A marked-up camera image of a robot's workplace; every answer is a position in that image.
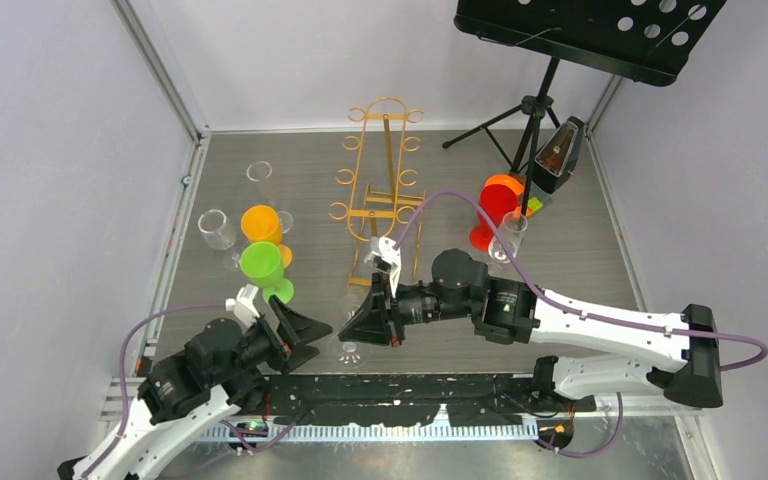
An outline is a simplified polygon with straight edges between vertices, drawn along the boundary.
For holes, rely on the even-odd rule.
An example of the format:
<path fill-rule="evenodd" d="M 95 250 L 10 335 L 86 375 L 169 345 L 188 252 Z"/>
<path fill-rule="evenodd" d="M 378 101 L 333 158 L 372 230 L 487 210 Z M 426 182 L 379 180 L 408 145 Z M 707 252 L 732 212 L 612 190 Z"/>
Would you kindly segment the clear wine glass front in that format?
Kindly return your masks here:
<path fill-rule="evenodd" d="M 284 234 L 294 226 L 293 216 L 283 208 L 278 194 L 278 183 L 272 165 L 267 161 L 256 161 L 246 169 L 246 176 L 253 183 L 262 202 L 278 214 Z"/>

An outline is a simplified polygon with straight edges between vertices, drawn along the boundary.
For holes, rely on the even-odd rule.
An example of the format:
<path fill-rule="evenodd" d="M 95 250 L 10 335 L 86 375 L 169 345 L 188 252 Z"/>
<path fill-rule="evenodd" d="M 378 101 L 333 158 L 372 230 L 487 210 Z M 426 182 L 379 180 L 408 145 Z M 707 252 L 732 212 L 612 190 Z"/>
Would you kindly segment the clear wine glass back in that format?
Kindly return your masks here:
<path fill-rule="evenodd" d="M 361 306 L 367 289 L 364 286 L 351 285 L 340 297 L 338 306 L 342 321 L 347 324 Z M 370 357 L 370 347 L 356 341 L 336 339 L 338 361 L 350 368 L 362 366 Z"/>

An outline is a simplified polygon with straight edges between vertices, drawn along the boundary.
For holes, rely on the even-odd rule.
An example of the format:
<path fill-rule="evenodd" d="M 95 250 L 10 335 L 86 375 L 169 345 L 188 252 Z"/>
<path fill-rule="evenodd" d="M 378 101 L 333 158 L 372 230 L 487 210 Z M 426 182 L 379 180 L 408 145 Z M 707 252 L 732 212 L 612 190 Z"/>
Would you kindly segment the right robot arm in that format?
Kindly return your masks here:
<path fill-rule="evenodd" d="M 408 325 L 469 319 L 476 335 L 509 345 L 564 344 L 594 356 L 539 358 L 530 385 L 534 403 L 556 410 L 567 400 L 611 393 L 656 394 L 680 405 L 723 405 L 719 346 L 712 310 L 690 304 L 655 314 L 581 302 L 548 289 L 489 274 L 460 249 L 438 254 L 432 280 L 393 284 L 375 272 L 358 310 L 338 333 L 343 342 L 399 346 Z"/>

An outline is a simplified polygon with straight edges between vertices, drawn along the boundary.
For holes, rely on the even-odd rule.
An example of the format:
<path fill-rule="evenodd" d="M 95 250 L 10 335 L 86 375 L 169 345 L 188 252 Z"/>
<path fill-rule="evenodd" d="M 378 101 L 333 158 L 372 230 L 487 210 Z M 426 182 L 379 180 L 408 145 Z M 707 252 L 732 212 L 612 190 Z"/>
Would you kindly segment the green wine glass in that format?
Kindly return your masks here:
<path fill-rule="evenodd" d="M 261 290 L 266 303 L 272 297 L 288 304 L 295 294 L 292 282 L 285 277 L 285 266 L 279 247 L 270 242 L 256 242 L 242 252 L 239 265 L 249 281 Z"/>

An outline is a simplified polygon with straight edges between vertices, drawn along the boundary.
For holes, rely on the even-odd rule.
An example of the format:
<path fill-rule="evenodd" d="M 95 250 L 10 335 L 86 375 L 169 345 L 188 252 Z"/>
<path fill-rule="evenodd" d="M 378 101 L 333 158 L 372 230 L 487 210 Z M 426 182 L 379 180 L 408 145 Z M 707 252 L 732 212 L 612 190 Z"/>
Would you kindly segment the yellow wine glass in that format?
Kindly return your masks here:
<path fill-rule="evenodd" d="M 267 242 L 278 247 L 282 262 L 288 267 L 293 260 L 291 249 L 284 244 L 279 214 L 271 206 L 255 205 L 246 210 L 240 220 L 243 235 L 250 243 Z"/>

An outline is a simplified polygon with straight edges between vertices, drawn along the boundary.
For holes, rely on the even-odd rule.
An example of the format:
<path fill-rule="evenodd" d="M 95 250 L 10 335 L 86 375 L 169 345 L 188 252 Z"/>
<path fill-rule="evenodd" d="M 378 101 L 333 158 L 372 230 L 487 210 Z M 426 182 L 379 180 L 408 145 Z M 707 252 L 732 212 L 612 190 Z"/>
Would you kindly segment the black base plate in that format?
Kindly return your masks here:
<path fill-rule="evenodd" d="M 266 413 L 317 426 L 427 426 L 442 415 L 453 426 L 504 426 L 596 410 L 591 396 L 566 400 L 520 374 L 277 375 L 268 387 Z"/>

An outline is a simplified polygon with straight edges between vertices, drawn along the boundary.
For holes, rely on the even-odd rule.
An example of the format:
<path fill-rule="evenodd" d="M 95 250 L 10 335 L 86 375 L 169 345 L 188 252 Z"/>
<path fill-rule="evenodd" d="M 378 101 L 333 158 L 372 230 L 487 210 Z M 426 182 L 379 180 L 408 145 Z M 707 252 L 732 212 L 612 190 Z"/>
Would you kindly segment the black music stand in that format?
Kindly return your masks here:
<path fill-rule="evenodd" d="M 655 87 L 673 84 L 690 52 L 723 8 L 721 1 L 460 1 L 455 27 L 482 41 L 548 56 L 538 92 L 443 143 L 444 148 L 517 112 L 528 117 L 508 165 L 530 191 L 543 118 L 556 117 L 549 89 L 562 62 Z"/>

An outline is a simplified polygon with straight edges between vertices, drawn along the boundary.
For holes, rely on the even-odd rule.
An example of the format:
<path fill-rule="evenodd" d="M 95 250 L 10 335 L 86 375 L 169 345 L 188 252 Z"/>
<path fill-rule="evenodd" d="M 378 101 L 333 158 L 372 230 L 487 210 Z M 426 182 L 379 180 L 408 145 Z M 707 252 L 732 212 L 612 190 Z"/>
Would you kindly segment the black metronome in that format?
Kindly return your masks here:
<path fill-rule="evenodd" d="M 537 153 L 533 182 L 547 194 L 555 193 L 572 176 L 584 139 L 584 122 L 570 116 Z"/>

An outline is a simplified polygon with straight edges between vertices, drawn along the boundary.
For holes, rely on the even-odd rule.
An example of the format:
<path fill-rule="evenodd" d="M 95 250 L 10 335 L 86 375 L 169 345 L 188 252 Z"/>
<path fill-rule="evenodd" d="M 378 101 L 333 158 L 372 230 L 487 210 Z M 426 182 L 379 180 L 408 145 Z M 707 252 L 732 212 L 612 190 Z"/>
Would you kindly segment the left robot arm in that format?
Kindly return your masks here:
<path fill-rule="evenodd" d="M 210 427 L 263 408 L 270 386 L 260 366 L 287 375 L 315 358 L 314 342 L 333 331 L 277 297 L 268 305 L 276 328 L 245 294 L 226 299 L 231 315 L 210 321 L 181 351 L 153 366 L 135 397 L 122 398 L 115 429 L 92 453 L 62 462 L 58 477 L 157 479 Z"/>

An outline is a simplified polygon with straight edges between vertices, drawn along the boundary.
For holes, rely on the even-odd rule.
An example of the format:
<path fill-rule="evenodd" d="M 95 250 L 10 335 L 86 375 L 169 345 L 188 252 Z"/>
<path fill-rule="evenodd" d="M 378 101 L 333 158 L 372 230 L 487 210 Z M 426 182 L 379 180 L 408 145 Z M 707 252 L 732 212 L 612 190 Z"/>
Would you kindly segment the green toy brick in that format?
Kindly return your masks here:
<path fill-rule="evenodd" d="M 526 203 L 526 216 L 531 217 L 544 208 L 544 202 L 536 197 L 529 198 Z"/>

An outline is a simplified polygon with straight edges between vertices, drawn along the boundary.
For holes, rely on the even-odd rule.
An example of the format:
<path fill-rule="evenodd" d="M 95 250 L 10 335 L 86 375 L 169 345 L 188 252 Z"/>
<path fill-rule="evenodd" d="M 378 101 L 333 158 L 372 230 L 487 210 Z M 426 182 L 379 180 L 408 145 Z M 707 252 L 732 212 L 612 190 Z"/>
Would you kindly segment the orange toy track piece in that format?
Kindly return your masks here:
<path fill-rule="evenodd" d="M 502 186 L 506 189 L 510 190 L 516 197 L 519 202 L 518 206 L 514 209 L 514 212 L 517 214 L 523 214 L 526 218 L 530 218 L 526 216 L 526 203 L 529 198 L 536 197 L 540 199 L 538 195 L 537 186 L 535 184 L 532 184 L 529 190 L 528 199 L 525 202 L 525 206 L 521 205 L 521 202 L 525 199 L 525 184 L 524 181 L 526 180 L 526 177 L 522 175 L 507 175 L 507 174 L 497 174 L 489 177 L 483 187 L 487 188 L 490 186 Z"/>

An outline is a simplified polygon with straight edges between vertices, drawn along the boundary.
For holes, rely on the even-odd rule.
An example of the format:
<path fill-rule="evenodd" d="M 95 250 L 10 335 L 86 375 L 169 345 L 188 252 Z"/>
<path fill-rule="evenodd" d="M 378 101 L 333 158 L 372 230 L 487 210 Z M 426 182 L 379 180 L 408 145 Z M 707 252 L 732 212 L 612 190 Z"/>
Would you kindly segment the gold wire glass rack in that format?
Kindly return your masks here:
<path fill-rule="evenodd" d="M 355 250 L 347 287 L 359 292 L 370 285 L 363 257 L 373 236 L 398 235 L 428 192 L 417 186 L 418 173 L 405 158 L 419 150 L 420 139 L 409 128 L 424 118 L 397 97 L 378 98 L 350 109 L 348 119 L 360 130 L 344 137 L 341 146 L 354 163 L 337 171 L 335 181 L 349 188 L 348 199 L 333 202 L 329 216 L 342 222 L 354 238 Z"/>

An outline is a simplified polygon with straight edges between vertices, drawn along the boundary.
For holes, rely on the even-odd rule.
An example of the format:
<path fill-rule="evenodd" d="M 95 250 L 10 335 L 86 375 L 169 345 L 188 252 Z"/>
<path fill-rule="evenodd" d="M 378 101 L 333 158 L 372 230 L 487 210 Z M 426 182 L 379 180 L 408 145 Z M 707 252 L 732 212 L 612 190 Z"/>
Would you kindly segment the clear wine glass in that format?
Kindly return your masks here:
<path fill-rule="evenodd" d="M 340 297 L 338 306 L 342 321 L 347 324 L 361 306 L 367 289 L 364 286 L 351 285 Z M 336 339 L 338 361 L 350 368 L 362 366 L 370 357 L 370 347 L 356 341 Z"/>
<path fill-rule="evenodd" d="M 236 227 L 228 215 L 219 209 L 209 209 L 199 216 L 197 225 L 206 244 L 221 254 L 222 266 L 229 271 L 238 271 L 242 250 Z"/>
<path fill-rule="evenodd" d="M 498 235 L 494 235 L 488 246 L 488 255 L 493 266 L 509 264 L 517 257 L 522 244 L 528 219 L 519 209 L 506 213 L 500 222 Z"/>
<path fill-rule="evenodd" d="M 262 202 L 278 214 L 284 234 L 294 226 L 293 216 L 283 208 L 278 194 L 278 183 L 272 165 L 267 161 L 256 161 L 246 169 L 246 176 L 253 183 Z"/>

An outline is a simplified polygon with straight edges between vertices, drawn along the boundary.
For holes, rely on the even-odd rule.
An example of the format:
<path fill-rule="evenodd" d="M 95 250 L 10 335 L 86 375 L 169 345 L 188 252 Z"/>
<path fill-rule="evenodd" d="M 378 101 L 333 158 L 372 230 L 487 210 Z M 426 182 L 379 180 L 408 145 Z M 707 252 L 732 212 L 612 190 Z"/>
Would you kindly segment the red wine glass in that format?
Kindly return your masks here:
<path fill-rule="evenodd" d="M 492 226 L 498 227 L 503 217 L 514 211 L 519 205 L 518 195 L 514 190 L 502 184 L 485 186 L 479 196 L 479 206 L 489 218 L 477 214 L 479 224 L 469 234 L 471 246 L 479 251 L 486 251 L 494 238 Z"/>

